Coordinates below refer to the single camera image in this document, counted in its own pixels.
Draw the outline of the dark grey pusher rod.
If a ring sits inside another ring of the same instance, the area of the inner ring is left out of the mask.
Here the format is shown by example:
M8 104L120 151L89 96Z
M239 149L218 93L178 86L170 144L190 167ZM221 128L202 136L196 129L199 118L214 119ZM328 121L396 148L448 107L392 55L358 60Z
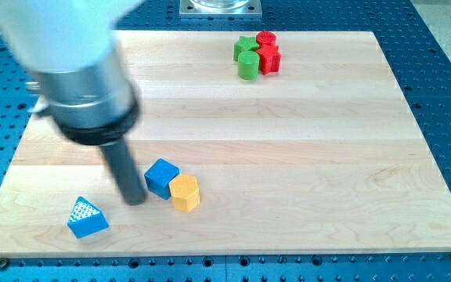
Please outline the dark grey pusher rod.
M146 199L139 168L124 138L103 144L101 154L126 204L135 206Z

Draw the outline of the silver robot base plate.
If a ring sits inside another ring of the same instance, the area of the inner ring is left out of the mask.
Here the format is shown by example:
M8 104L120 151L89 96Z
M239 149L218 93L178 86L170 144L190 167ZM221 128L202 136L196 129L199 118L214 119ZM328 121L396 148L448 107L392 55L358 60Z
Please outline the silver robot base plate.
M260 0L179 0L181 18L261 18Z

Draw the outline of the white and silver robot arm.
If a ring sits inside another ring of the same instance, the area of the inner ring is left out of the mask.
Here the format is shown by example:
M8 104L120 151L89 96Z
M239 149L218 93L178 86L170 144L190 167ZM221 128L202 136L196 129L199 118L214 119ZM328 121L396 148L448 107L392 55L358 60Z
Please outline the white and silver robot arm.
M124 135L139 117L136 87L117 51L115 23L136 0L0 0L0 31L70 140L98 146L129 205L144 202Z

